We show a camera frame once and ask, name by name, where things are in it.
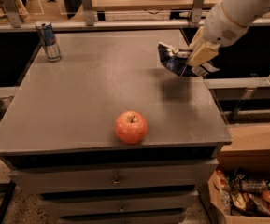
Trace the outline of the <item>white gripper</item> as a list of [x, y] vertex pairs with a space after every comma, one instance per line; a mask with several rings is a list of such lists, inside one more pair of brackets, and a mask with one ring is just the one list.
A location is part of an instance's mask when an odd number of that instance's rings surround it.
[[[241, 27], [229, 19], [222, 3], [218, 2], [207, 14], [203, 28], [198, 28], [188, 46], [188, 50], [192, 53], [189, 55], [187, 64], [199, 66], [208, 62], [219, 54], [220, 45], [222, 47], [232, 46], [247, 31], [246, 27]], [[202, 43], [203, 37], [212, 43]]]

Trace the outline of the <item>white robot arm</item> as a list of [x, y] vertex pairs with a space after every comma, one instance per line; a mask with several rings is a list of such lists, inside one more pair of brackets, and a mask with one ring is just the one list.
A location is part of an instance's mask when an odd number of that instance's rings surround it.
[[270, 0], [221, 0], [206, 16], [188, 47], [187, 64], [198, 66], [232, 46], [262, 15], [270, 12]]

